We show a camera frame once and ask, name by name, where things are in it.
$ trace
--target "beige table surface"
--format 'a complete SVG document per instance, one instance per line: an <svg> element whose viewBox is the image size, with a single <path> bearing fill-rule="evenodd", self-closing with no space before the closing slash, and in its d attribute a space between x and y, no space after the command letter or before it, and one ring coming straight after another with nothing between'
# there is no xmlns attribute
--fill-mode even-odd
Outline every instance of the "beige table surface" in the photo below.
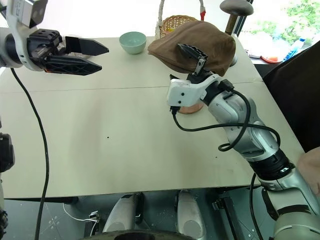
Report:
<svg viewBox="0 0 320 240"><path fill-rule="evenodd" d="M110 54L94 58L104 68L97 74L83 78L17 71L31 92L48 140L48 197L249 184L249 164L234 150L217 150L227 141L223 129L183 132L176 127L166 103L168 74L173 71L146 53L123 54L117 39L101 42L110 43ZM295 163L303 150L240 50L238 42L239 61L226 76L255 100L259 116L280 133L281 148ZM45 179L41 133L8 70L0 76L0 114L1 131L11 135L15 150L15 165L2 175L4 195L40 197ZM206 107L192 115L179 114L178 119L189 128L217 123Z"/></svg>

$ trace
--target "wicker basket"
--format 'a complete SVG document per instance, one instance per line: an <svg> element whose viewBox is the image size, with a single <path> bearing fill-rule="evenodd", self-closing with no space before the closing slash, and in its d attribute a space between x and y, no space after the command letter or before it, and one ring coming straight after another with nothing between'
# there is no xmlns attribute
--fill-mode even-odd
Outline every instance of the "wicker basket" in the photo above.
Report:
<svg viewBox="0 0 320 240"><path fill-rule="evenodd" d="M206 9L205 9L203 0L199 0L199 1L200 1L200 17L201 17L201 20L203 21L205 19ZM163 38L165 35L171 33L174 29L176 29L183 23L197 20L191 16L173 15L173 16L167 17L165 20L162 21L164 4L165 4L165 0L161 0L160 6L159 6L158 22L155 27L155 39Z"/></svg>

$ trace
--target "brown bag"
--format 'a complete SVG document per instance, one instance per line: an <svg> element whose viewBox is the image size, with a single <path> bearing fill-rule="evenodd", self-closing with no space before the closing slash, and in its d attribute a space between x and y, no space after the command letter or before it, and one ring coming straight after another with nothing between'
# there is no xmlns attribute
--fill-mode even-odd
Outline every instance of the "brown bag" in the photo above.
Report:
<svg viewBox="0 0 320 240"><path fill-rule="evenodd" d="M148 51L172 70L179 73L192 73L197 61L186 57L177 44L196 46L208 55L205 68L223 76L236 52L236 42L230 35L220 31L206 21L189 21L174 32L153 41Z"/></svg>

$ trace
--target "green bowl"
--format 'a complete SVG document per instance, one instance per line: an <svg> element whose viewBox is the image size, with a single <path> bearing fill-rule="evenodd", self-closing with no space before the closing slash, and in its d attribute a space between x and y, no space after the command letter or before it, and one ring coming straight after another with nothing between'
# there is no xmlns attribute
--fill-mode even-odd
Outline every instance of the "green bowl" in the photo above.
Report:
<svg viewBox="0 0 320 240"><path fill-rule="evenodd" d="M119 42L128 54L139 54L146 47L147 37L141 32L130 31L121 35Z"/></svg>

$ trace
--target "plastic bottle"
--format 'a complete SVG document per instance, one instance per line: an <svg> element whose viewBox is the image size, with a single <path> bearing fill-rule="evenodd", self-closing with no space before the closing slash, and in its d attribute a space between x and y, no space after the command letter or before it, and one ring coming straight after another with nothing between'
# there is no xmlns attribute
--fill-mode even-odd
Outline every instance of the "plastic bottle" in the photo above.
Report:
<svg viewBox="0 0 320 240"><path fill-rule="evenodd" d="M302 48L302 46L305 43L304 38L299 38L299 40L295 41L292 46L291 46L291 50L288 52L288 54L284 57L283 61L286 61L290 58L292 58L294 55L296 55L298 53L298 51Z"/></svg>

